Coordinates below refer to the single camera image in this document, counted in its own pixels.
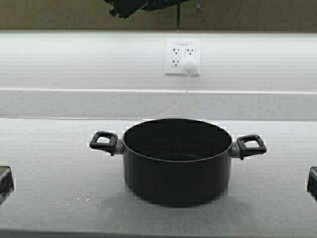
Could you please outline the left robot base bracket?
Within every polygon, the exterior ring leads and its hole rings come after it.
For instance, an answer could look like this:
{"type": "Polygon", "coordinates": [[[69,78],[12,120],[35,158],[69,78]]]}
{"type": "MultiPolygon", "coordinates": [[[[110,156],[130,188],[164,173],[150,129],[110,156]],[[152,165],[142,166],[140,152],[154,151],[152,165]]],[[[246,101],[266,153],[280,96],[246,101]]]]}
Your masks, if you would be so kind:
{"type": "Polygon", "coordinates": [[[0,167],[0,205],[9,197],[14,191],[14,181],[12,170],[8,166],[0,167]]]}

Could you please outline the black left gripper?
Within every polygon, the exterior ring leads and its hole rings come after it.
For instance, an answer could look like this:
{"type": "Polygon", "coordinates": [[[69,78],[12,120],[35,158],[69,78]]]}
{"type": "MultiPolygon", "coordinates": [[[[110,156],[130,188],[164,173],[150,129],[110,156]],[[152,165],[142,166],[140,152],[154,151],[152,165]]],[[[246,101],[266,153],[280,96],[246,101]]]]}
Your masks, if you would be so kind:
{"type": "Polygon", "coordinates": [[[109,11],[112,17],[126,19],[139,10],[154,11],[177,5],[177,0],[104,0],[111,5],[109,11]]]}

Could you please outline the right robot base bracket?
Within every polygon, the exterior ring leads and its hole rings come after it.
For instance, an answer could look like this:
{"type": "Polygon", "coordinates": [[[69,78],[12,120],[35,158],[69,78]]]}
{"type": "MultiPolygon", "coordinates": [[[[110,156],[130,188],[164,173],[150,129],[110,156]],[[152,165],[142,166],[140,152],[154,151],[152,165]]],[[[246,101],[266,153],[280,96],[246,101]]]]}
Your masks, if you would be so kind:
{"type": "Polygon", "coordinates": [[[317,200],[317,167],[311,167],[307,183],[307,192],[317,200]]]}

